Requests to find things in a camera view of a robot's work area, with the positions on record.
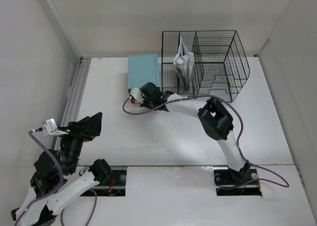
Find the white instruction booklet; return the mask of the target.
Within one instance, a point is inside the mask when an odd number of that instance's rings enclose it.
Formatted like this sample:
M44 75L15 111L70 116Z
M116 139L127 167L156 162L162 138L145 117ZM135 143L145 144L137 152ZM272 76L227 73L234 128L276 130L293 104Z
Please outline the white instruction booklet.
M190 90L192 71L195 63L194 53L188 51L182 37L179 37L177 54L173 60L174 69L183 85L184 91Z

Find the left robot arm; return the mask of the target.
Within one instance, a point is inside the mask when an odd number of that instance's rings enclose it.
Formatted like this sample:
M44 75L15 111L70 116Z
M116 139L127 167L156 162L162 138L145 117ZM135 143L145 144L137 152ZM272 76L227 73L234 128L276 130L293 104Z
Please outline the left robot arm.
M94 186L110 181L112 169L104 159L95 160L75 182L67 184L65 179L76 172L83 144L100 136L102 117L102 112L98 112L79 121L71 121L64 127L57 126L51 118L43 121L40 128L28 132L43 152L34 163L36 171L24 202L11 211L15 225L50 226L77 197ZM46 148L34 136L36 132L60 137L60 150Z

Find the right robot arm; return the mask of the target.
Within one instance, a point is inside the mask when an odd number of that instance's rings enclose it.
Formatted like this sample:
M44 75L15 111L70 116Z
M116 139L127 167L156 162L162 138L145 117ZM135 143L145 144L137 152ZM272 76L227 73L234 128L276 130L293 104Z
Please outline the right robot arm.
M215 140L224 153L230 179L239 184L247 178L250 165L239 152L233 132L233 117L220 100L215 97L206 101L188 99L171 91L161 92L152 82L133 90L136 91L133 97L143 107L197 118L206 135Z

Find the teal mini drawer cabinet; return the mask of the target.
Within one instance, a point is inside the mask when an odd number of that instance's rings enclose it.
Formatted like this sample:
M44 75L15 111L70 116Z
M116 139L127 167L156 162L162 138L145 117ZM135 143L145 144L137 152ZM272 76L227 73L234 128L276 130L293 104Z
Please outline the teal mini drawer cabinet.
M151 82L160 89L159 62L157 54L129 55L128 92Z

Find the aluminium rail frame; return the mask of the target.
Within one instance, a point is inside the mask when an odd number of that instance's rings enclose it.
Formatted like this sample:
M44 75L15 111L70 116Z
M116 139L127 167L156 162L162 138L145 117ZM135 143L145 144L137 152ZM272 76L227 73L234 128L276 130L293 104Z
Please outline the aluminium rail frame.
M71 122L71 114L77 113L73 107L78 107L79 104L75 103L80 101L81 98L75 98L77 90L76 87L84 87L83 83L76 84L79 81L79 74L87 74L88 69L78 67L72 80L72 85L69 87L70 94L67 95L66 104L63 111L61 122L66 123L66 120ZM61 126L62 131L67 131L68 126ZM34 163L36 173L33 175L31 185L38 187L41 191L49 192L56 188L58 184L65 184L64 176L75 173L79 161L80 153L83 146L83 141L80 139L69 137L68 134L60 136L60 149L54 148L44 151L39 159Z

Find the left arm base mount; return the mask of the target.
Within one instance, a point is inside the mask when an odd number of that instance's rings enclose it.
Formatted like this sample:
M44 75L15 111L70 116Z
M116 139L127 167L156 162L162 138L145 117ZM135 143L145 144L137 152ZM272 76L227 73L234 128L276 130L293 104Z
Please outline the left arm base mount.
M115 167L112 177L104 184L92 187L100 197L124 197L126 193L127 168Z

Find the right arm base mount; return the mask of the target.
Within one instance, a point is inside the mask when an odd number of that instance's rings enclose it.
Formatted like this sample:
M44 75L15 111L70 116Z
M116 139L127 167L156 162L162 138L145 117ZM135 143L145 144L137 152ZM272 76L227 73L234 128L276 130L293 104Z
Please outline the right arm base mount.
M258 177L255 167L251 167L243 180L233 179L227 167L213 168L214 183L217 196L262 196L262 190L258 181L241 186L243 183Z

